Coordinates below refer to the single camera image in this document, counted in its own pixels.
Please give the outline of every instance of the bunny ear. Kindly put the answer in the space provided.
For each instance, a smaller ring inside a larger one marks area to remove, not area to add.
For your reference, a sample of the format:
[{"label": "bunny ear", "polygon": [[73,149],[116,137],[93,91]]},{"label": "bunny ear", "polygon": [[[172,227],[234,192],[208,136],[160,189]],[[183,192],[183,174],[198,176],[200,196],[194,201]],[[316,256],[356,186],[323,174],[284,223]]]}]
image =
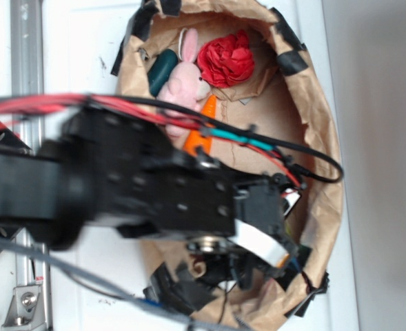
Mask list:
[{"label": "bunny ear", "polygon": [[183,40],[183,47],[181,48],[181,56],[184,62],[195,62],[198,48],[198,32],[196,29],[191,28],[186,32]]}]

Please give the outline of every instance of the metal bracket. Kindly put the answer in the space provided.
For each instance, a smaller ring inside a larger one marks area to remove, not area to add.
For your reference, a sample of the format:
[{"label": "metal bracket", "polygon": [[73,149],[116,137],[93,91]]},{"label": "metal bracket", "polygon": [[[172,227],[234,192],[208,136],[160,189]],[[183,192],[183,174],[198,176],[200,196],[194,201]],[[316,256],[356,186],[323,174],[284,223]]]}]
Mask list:
[{"label": "metal bracket", "polygon": [[41,286],[14,288],[2,331],[46,331],[47,329]]}]

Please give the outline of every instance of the gray cable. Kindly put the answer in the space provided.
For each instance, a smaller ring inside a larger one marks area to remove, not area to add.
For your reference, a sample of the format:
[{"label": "gray cable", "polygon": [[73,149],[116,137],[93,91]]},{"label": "gray cable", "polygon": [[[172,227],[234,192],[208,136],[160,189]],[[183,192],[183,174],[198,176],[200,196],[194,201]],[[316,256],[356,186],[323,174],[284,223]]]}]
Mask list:
[{"label": "gray cable", "polygon": [[95,285],[97,285],[101,288],[105,288],[105,289],[111,291],[112,293],[114,293],[115,295],[117,295],[118,297],[121,297],[122,300],[130,302],[146,312],[150,312],[152,314],[155,314],[155,315],[158,315],[161,317],[165,317],[167,319],[178,321],[185,325],[192,325],[195,328],[203,328],[203,329],[211,330],[211,331],[238,331],[238,330],[240,330],[240,329],[236,329],[236,328],[231,328],[230,326],[226,326],[226,325],[193,320],[189,316],[186,316],[184,314],[177,314],[177,313],[169,312],[163,308],[160,308],[159,306],[155,306],[153,303],[150,303],[144,299],[136,298],[133,294],[126,292],[119,286],[114,285],[113,283],[111,283],[99,276],[96,276],[95,274],[92,274],[91,272],[88,272],[88,271],[78,268],[74,265],[66,263],[60,259],[50,256],[49,254],[44,254],[38,250],[33,250],[32,248],[27,248],[27,247],[24,247],[21,245],[17,245],[15,243],[10,242],[9,240],[0,238],[0,250],[8,250],[8,251],[14,252],[16,254],[26,255],[32,259],[46,262],[49,265],[53,265],[54,267],[57,267],[58,269],[60,269],[64,272],[67,272],[69,274],[74,274],[82,279],[85,279],[86,281],[94,283]]}]

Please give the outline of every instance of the black tape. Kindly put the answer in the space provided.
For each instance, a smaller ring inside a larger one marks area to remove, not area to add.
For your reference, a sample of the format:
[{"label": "black tape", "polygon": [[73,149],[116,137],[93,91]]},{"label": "black tape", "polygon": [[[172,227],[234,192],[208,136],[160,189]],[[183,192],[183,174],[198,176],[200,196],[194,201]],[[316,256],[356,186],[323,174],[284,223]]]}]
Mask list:
[{"label": "black tape", "polygon": [[176,275],[179,281],[174,282],[166,265],[160,265],[150,277],[151,286],[143,290],[146,299],[158,301],[186,315],[191,315],[216,299],[211,294],[211,287],[194,280],[185,263],[178,266]]},{"label": "black tape", "polygon": [[279,283],[279,285],[284,289],[284,291],[288,289],[290,283],[298,275],[300,271],[299,269],[302,270],[304,268],[311,252],[312,252],[311,248],[300,245],[298,249],[298,257],[296,258],[296,262],[298,265],[294,265],[294,262],[291,261],[287,266],[287,268],[285,269],[284,275],[275,279]]},{"label": "black tape", "polygon": [[160,0],[161,9],[164,15],[179,16],[181,11],[181,0]]},{"label": "black tape", "polygon": [[146,1],[131,17],[126,30],[126,39],[129,36],[136,36],[143,41],[147,41],[150,35],[150,22],[152,17],[159,12],[154,1]]},{"label": "black tape", "polygon": [[143,41],[148,40],[150,35],[150,23],[152,17],[159,12],[156,7],[155,1],[145,0],[142,2],[141,7],[132,15],[126,28],[126,35],[120,44],[119,53],[116,56],[114,65],[112,66],[111,74],[114,76],[119,75],[121,62],[123,60],[123,49],[129,41],[130,36],[136,36]]},{"label": "black tape", "polygon": [[295,50],[307,50],[304,43],[301,43],[299,38],[294,33],[293,29],[288,25],[284,16],[275,8],[270,9],[278,18],[278,23],[275,24],[276,30],[283,35],[283,38]]},{"label": "black tape", "polygon": [[319,288],[311,288],[310,293],[307,295],[307,297],[302,300],[302,302],[300,304],[298,304],[295,308],[293,308],[292,310],[290,310],[289,312],[286,312],[284,314],[285,317],[287,317],[288,319],[293,316],[296,315],[298,317],[304,317],[305,312],[307,311],[310,302],[312,302],[315,298],[315,296],[317,294],[325,294],[328,291],[328,287],[329,287],[329,278],[328,278],[328,273],[326,272],[324,274],[324,277],[322,278],[321,281],[321,285],[319,286]]},{"label": "black tape", "polygon": [[289,52],[279,54],[276,60],[284,76],[292,76],[308,68],[308,65],[297,50],[290,50]]},{"label": "black tape", "polygon": [[123,60],[123,44],[124,43],[125,43],[125,39],[123,38],[123,40],[120,43],[119,52],[117,53],[117,56],[114,61],[114,65],[112,66],[112,70],[111,70],[111,74],[113,74],[114,76],[119,75],[121,62]]}]

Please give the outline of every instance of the red wire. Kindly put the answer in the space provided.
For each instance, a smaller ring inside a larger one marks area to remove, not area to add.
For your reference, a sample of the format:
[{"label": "red wire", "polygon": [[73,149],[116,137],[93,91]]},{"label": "red wire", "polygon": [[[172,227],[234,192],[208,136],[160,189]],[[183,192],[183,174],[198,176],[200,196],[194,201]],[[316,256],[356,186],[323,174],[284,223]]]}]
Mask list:
[{"label": "red wire", "polygon": [[272,162],[273,164],[275,164],[279,169],[281,169],[281,171],[293,182],[293,184],[299,188],[301,186],[301,183],[299,182],[299,180],[279,161],[277,161],[275,158],[271,157],[269,154],[267,154],[264,150],[257,148],[256,146],[250,145],[250,144],[242,144],[239,141],[233,141],[230,139],[225,139],[225,138],[220,138],[220,137],[214,137],[218,140],[222,140],[222,141],[228,141],[230,143],[235,143],[238,146],[245,146],[250,148],[251,150],[263,155],[265,158],[267,158],[270,162]]},{"label": "red wire", "polygon": [[[101,103],[104,106],[113,108],[122,112],[124,114],[129,114],[131,116],[149,121],[151,123],[166,125],[172,124],[174,126],[179,126],[182,128],[190,130],[198,130],[201,127],[200,123],[196,123],[196,117],[184,116],[180,118],[165,117],[160,114],[152,114],[132,102],[120,99],[118,97],[107,97],[101,95],[93,95],[91,98]],[[79,105],[87,101],[87,97],[83,94],[66,93],[66,94],[42,94],[30,97],[22,97],[19,99],[12,99],[0,103],[0,114],[13,114],[20,112],[21,114],[51,114],[53,112],[60,112],[66,108],[66,106]],[[0,123],[0,130],[3,128],[3,124]],[[220,140],[229,141],[242,146],[241,143],[237,141],[231,141],[229,139],[222,139],[215,137]],[[269,159],[273,164],[278,166],[283,173],[295,184],[296,187],[300,187],[298,179],[279,161],[274,157],[271,157],[264,150],[261,150],[253,145],[246,144],[246,147],[251,150],[262,154],[264,157]],[[275,157],[280,155],[273,151]]]}]

